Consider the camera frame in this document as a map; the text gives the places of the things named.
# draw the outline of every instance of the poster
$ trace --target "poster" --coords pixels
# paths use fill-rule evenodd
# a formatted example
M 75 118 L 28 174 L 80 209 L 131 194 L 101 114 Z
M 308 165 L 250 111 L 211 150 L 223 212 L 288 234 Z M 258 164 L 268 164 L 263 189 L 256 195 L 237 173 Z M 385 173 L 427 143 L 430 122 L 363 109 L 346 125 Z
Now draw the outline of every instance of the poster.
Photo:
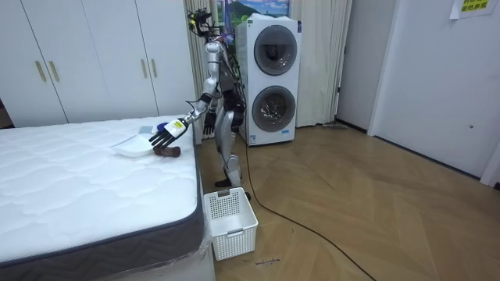
M 219 22 L 222 22 L 224 0 L 217 0 Z M 229 0 L 229 13 L 233 27 L 244 22 L 253 13 L 280 17 L 288 16 L 290 0 Z
M 450 19 L 486 16 L 495 10 L 498 0 L 455 0 Z

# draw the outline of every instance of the wardrobe door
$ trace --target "wardrobe door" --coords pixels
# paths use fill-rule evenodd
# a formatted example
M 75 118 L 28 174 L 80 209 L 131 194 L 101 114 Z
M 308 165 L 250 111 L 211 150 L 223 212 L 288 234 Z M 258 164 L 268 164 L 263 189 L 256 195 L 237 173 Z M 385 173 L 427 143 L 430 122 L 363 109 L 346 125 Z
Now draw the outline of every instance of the wardrobe door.
M 0 1 L 0 98 L 16 127 L 67 123 L 19 0 Z
M 158 116 L 135 0 L 83 0 L 116 117 Z
M 195 99 L 183 0 L 137 0 L 159 114 L 185 114 Z
M 70 123 L 115 119 L 80 0 L 22 0 Z

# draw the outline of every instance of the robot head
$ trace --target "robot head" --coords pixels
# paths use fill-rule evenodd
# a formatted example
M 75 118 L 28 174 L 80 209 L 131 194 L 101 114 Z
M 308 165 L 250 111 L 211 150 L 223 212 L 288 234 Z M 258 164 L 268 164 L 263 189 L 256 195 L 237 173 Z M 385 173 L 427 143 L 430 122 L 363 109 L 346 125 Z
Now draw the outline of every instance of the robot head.
M 214 24 L 210 25 L 210 23 L 207 22 L 211 16 L 212 13 L 207 12 L 206 8 L 199 9 L 196 12 L 189 12 L 187 15 L 189 30 L 206 40 L 216 36 L 215 32 L 219 29 L 219 27 L 214 27 Z

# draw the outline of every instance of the floor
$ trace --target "floor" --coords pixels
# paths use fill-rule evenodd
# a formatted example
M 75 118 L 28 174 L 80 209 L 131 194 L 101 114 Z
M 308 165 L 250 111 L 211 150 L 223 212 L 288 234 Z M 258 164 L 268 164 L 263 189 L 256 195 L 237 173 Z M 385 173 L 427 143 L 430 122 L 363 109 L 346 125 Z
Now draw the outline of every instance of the floor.
M 213 140 L 199 148 L 205 192 L 221 180 Z M 237 138 L 244 188 L 245 145 Z M 500 192 L 355 130 L 307 127 L 249 148 L 260 201 L 335 242 L 379 281 L 498 280 Z M 218 281 L 370 280 L 308 230 L 261 208 L 255 252 L 216 261 Z

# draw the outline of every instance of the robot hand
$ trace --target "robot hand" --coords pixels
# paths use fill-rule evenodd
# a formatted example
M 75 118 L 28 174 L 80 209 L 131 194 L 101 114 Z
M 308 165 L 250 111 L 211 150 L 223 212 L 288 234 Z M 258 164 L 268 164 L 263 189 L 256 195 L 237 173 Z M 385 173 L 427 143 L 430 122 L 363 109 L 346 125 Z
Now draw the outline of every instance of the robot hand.
M 216 129 L 217 114 L 215 112 L 208 112 L 205 117 L 205 128 L 203 134 L 210 135 Z
M 176 139 L 182 136 L 188 130 L 189 124 L 183 118 L 176 119 L 159 130 L 155 136 L 149 139 L 151 145 L 156 149 L 165 149 Z

